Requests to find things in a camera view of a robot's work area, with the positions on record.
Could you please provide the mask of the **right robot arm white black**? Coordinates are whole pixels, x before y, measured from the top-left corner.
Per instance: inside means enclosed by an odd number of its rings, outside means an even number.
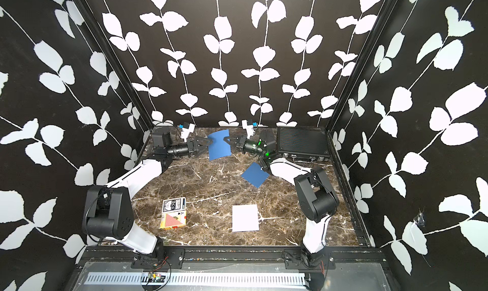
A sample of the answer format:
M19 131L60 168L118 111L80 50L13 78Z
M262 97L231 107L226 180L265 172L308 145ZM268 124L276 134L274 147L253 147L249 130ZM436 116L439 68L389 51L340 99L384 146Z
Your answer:
M339 208L339 198L326 171L295 163L323 162L330 158L325 133L320 130L279 127L263 130L253 141L247 135L227 136L224 141L243 154L256 156L261 168L295 185L299 206L306 217L302 251L309 259L325 253L329 222Z

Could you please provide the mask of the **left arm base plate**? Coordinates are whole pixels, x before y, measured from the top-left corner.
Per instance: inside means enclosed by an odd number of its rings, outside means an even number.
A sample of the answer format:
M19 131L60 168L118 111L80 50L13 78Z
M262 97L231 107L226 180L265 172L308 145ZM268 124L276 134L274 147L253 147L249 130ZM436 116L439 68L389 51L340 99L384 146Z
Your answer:
M172 269L182 268L185 250L177 247L161 247L152 254L135 254L132 269L152 270L160 267L164 262Z

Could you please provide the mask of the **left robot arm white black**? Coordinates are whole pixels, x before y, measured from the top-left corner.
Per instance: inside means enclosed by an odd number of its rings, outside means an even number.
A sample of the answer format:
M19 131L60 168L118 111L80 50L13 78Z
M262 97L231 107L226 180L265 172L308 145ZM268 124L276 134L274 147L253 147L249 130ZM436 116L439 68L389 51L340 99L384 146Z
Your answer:
M181 144L174 144L171 127L154 127L151 132L152 153L120 178L103 186L92 186L86 194L82 230L87 236L118 241L136 253L154 258L165 257L163 243L134 221L132 198L145 185L164 173L174 158L201 155L212 139L196 136L189 139L194 125L181 128Z

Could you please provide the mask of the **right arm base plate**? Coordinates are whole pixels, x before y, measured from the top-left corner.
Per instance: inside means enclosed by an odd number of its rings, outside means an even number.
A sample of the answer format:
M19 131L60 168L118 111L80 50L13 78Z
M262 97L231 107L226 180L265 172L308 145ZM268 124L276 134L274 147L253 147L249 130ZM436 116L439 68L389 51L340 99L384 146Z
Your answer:
M336 269L335 260L327 249L316 253L310 253L306 249L285 249L281 258L287 269L323 272Z

